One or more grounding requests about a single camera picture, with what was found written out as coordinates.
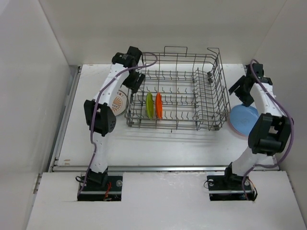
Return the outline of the blue plate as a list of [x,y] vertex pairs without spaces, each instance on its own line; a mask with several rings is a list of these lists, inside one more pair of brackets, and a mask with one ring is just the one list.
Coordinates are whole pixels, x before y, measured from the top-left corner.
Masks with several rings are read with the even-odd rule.
[[248,137],[259,117],[253,106],[236,105],[229,114],[229,121],[233,129],[239,134]]

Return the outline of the white plate orange sunburst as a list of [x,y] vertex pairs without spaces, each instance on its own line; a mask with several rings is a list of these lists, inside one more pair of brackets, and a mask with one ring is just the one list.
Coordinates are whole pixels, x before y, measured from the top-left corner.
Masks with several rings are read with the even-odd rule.
[[121,87],[112,103],[112,112],[116,117],[125,114],[129,105],[129,89]]

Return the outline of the pink plate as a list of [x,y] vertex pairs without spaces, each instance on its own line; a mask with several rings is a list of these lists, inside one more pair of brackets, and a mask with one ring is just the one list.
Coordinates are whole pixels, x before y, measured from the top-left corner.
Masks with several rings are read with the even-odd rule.
[[245,135],[245,134],[243,134],[243,133],[237,131],[230,121],[228,121],[228,123],[229,123],[229,126],[231,127],[231,129],[232,129],[233,132],[235,132],[236,134],[238,134],[238,135],[240,135],[240,136],[242,136],[242,137],[245,137],[245,138],[248,137],[247,135]]

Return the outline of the green plastic plate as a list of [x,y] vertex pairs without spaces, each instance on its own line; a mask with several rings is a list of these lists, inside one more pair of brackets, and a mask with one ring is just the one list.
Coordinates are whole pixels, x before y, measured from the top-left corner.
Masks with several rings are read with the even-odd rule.
[[149,119],[153,119],[154,116],[154,104],[153,104],[153,96],[151,92],[148,92],[146,95],[146,101],[145,101],[145,105],[146,105],[146,114],[149,117]]

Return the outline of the orange plastic plate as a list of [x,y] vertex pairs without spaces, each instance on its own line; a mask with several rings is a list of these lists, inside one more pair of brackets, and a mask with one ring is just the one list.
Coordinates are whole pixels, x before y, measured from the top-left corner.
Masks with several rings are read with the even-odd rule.
[[163,118],[163,102],[161,93],[157,93],[155,97],[155,110],[158,119]]

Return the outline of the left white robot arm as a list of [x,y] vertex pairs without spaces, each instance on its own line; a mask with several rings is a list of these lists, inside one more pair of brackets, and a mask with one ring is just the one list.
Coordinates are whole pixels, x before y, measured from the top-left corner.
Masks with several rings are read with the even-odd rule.
[[110,72],[97,95],[84,102],[86,123],[90,130],[90,141],[94,146],[93,156],[85,174],[83,186],[93,186],[102,190],[107,186],[107,157],[103,147],[103,138],[111,133],[117,122],[112,104],[121,86],[136,93],[145,75],[137,70],[142,52],[134,46],[127,53],[117,52],[111,60]]

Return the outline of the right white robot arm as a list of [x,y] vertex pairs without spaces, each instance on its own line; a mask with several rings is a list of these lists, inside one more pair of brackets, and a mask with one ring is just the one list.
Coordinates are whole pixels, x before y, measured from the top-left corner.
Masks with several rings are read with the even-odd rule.
[[245,107],[255,104],[259,117],[248,136],[248,146],[241,156],[225,169],[222,183],[226,188],[244,186],[255,167],[278,166],[289,154],[294,141],[294,121],[276,100],[271,78],[263,65],[251,60],[247,71],[230,89]]

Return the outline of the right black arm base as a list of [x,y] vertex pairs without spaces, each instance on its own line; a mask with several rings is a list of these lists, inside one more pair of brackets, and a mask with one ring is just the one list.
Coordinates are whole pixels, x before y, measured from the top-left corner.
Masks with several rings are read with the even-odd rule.
[[203,186],[208,189],[210,201],[255,201],[258,197],[258,191],[250,181],[246,181],[244,191],[241,182],[227,184],[223,175],[207,175]]

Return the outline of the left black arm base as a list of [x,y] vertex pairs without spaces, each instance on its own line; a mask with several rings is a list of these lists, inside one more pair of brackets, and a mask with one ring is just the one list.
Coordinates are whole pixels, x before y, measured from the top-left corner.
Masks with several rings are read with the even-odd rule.
[[84,176],[76,176],[76,181],[79,183],[77,201],[121,201],[123,175],[109,175],[104,186],[87,180],[82,188],[83,179]]

